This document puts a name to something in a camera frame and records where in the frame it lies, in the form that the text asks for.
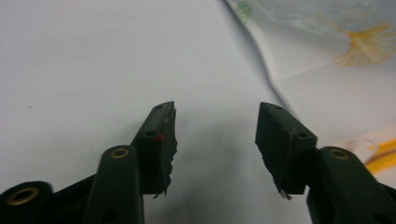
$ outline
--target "green spot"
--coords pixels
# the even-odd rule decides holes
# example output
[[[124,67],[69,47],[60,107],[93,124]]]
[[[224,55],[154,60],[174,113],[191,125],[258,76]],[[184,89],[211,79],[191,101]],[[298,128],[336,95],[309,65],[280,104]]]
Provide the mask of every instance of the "green spot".
[[[239,2],[235,8],[235,14],[243,24],[248,23],[248,18],[251,14],[250,5],[244,1]]]

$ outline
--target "metal ring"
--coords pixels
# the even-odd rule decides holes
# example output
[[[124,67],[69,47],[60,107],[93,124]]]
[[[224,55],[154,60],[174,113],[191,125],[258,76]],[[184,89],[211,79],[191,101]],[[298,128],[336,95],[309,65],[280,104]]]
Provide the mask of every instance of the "metal ring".
[[[20,189],[17,192],[13,193],[8,199],[7,204],[12,206],[21,205],[24,203],[28,203],[38,195],[39,189],[35,187],[26,187],[24,189]]]
[[[116,150],[112,151],[110,156],[115,159],[124,158],[128,156],[129,150],[126,148],[117,148]]]
[[[331,149],[330,150],[330,152],[332,153],[332,155],[335,157],[335,158],[337,158],[337,159],[339,159],[339,160],[349,160],[349,156],[348,156],[348,154],[346,154],[344,151],[342,151],[342,150],[339,150],[339,149],[336,149],[336,148],[333,148],[333,149]]]

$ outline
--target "green print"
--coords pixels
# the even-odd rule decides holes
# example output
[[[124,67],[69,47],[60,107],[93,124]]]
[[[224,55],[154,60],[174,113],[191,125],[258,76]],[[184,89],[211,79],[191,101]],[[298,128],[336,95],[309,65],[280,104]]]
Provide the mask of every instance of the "green print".
[[[250,5],[244,1],[239,2],[238,6],[235,8],[235,14],[243,24],[248,23],[248,18],[251,14]]]

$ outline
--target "white table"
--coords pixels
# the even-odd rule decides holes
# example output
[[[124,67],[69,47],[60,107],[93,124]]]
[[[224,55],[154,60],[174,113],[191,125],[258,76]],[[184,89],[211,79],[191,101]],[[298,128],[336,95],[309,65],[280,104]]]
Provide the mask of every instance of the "white table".
[[[254,144],[259,103],[281,104],[261,61],[221,1],[2,1],[0,190],[74,184],[175,101],[172,184],[145,197],[147,223],[309,223]]]

